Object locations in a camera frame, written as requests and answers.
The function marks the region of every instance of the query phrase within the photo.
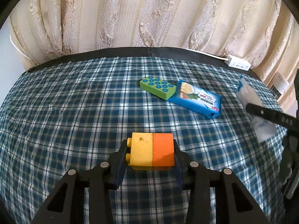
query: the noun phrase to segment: yellow toy block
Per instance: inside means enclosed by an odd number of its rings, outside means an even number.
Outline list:
[[[131,145],[130,166],[134,170],[150,170],[152,168],[152,133],[132,133],[128,139]]]

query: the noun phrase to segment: plaid fabric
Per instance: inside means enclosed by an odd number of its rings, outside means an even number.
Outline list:
[[[148,75],[172,83],[183,79],[223,96],[222,114],[210,120],[143,91],[138,81]],[[29,223],[68,169],[94,167],[132,132],[172,132],[192,159],[210,169],[233,169],[272,216],[281,197],[278,170],[286,130],[277,126],[275,137],[257,142],[235,96],[240,75],[153,57],[70,62],[22,75],[0,109],[2,201],[17,223]],[[262,82],[243,76],[266,107],[281,110]],[[116,223],[184,223],[189,192],[179,189],[172,170],[128,169],[110,197]],[[211,189],[211,221],[214,205]],[[277,216],[282,215],[281,205]]]

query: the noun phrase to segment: power outlet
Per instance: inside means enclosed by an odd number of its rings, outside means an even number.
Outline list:
[[[243,60],[243,59],[233,56],[233,55],[228,55],[227,59],[228,60],[225,61],[225,63],[229,67],[238,68],[238,69],[241,69],[244,71],[248,71],[250,69],[251,64],[246,60]]]

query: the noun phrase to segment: blurred white package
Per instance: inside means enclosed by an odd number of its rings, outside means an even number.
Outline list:
[[[264,107],[255,90],[247,84],[243,77],[240,78],[236,95],[244,109],[249,103]],[[268,140],[276,134],[277,129],[274,123],[250,114],[249,118],[259,143]]]

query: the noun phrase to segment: snack package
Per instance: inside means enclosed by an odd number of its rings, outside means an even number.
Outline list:
[[[236,96],[244,109],[249,103],[264,107],[254,88],[250,87],[243,77],[240,78]],[[249,119],[259,143],[268,140],[276,134],[277,130],[274,123],[255,115],[249,115]]]
[[[188,84],[183,80],[178,82],[175,94],[168,101],[210,119],[221,113],[221,96]]]

